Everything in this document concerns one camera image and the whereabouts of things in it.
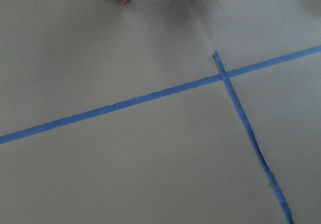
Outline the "blue tape vertical left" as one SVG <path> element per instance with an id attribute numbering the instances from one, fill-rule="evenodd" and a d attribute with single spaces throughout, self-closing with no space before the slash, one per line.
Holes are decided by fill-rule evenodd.
<path id="1" fill-rule="evenodd" d="M 286 202 L 286 199 L 284 197 L 284 194 L 281 190 L 281 187 L 279 186 L 279 184 L 277 183 L 276 179 L 275 179 L 275 176 L 274 174 L 272 173 L 272 171 L 270 170 L 266 160 L 264 159 L 264 156 L 260 150 L 260 147 L 257 143 L 257 140 L 255 138 L 255 135 L 254 135 L 254 132 L 252 130 L 252 127 L 251 127 L 251 124 L 250 124 L 250 121 L 242 107 L 242 104 L 233 88 L 233 85 L 230 81 L 230 78 L 228 77 L 228 74 L 223 66 L 223 63 L 220 59 L 220 56 L 217 52 L 214 53 L 213 55 L 214 57 L 214 60 L 217 64 L 217 67 L 218 67 L 218 70 L 219 70 L 219 76 L 222 78 L 224 84 L 225 84 L 225 87 L 229 93 L 229 96 L 231 98 L 231 101 L 235 107 L 235 110 L 237 111 L 238 113 L 238 116 L 248 134 L 248 137 L 251 141 L 251 144 L 256 152 L 256 155 L 261 163 L 261 166 L 268 178 L 268 181 L 275 193 L 275 196 L 278 200 L 278 203 L 280 204 L 281 206 L 281 209 L 282 211 L 284 212 L 284 215 L 285 215 L 285 218 L 286 218 L 286 221 L 287 223 L 294 223 L 293 221 L 293 218 L 292 218 L 292 215 L 291 215 L 291 211 L 290 211 L 290 208 Z"/>

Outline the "blue tape horizontal upper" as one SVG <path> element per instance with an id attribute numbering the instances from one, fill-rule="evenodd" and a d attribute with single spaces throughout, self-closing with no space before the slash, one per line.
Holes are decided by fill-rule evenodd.
<path id="1" fill-rule="evenodd" d="M 244 66 L 241 68 L 237 68 L 237 69 L 233 69 L 230 71 L 227 71 L 227 76 L 228 77 L 235 77 L 235 76 L 239 76 L 239 75 L 243 75 L 252 71 L 257 71 L 259 69 L 263 69 L 263 68 L 267 68 L 273 65 L 278 65 L 284 62 L 288 62 L 288 61 L 292 61 L 298 58 L 302 58 L 302 57 L 306 57 L 309 55 L 313 55 L 316 53 L 320 53 L 320 46 L 315 46 L 312 48 L 308 48 L 308 49 L 304 49 L 301 51 L 297 51 L 294 53 L 290 53 L 287 55 L 283 55 L 280 57 L 276 57 L 276 58 L 272 58 L 269 60 L 265 60 L 259 63 L 255 63 L 255 64 L 251 64 L 248 66 Z M 96 108 L 93 110 L 89 110 L 83 113 L 79 113 L 73 116 L 69 116 L 69 117 L 65 117 L 59 120 L 55 120 L 52 122 L 48 122 L 45 124 L 41 124 L 38 126 L 34 126 L 31 128 L 27 128 L 24 130 L 20 130 L 14 133 L 10 133 L 7 135 L 3 135 L 1 136 L 1 144 L 6 144 L 18 139 L 22 139 L 22 138 L 26 138 L 29 136 L 33 136 L 39 133 L 43 133 L 46 131 L 50 131 L 56 128 L 60 128 L 63 126 L 67 126 L 73 123 L 77 123 L 83 120 L 87 120 L 90 118 L 95 118 L 97 116 L 100 115 L 104 115 L 104 114 L 108 114 L 117 110 L 121 110 L 124 108 L 128 108 L 134 105 L 138 105 L 144 102 L 149 102 L 158 98 L 162 98 L 162 97 L 166 97 L 166 96 L 170 96 L 173 94 L 177 94 L 183 91 L 187 91 L 193 88 L 197 88 L 200 86 L 204 86 L 204 85 L 208 85 L 208 84 L 212 84 L 218 81 L 221 81 L 222 78 L 219 74 L 217 75 L 212 75 L 206 78 L 202 78 L 202 79 L 198 79 L 195 81 L 191 81 L 188 83 L 184 83 L 181 85 L 177 85 L 174 87 L 170 87 L 170 88 L 166 88 L 166 89 L 162 89 L 160 91 L 156 91 L 153 93 L 149 93 L 146 95 L 142 95 L 142 96 L 138 96 L 138 97 L 134 97 L 128 100 L 124 100 L 115 104 L 111 104 L 111 105 L 107 105 L 107 106 L 103 106 L 100 108 Z"/>

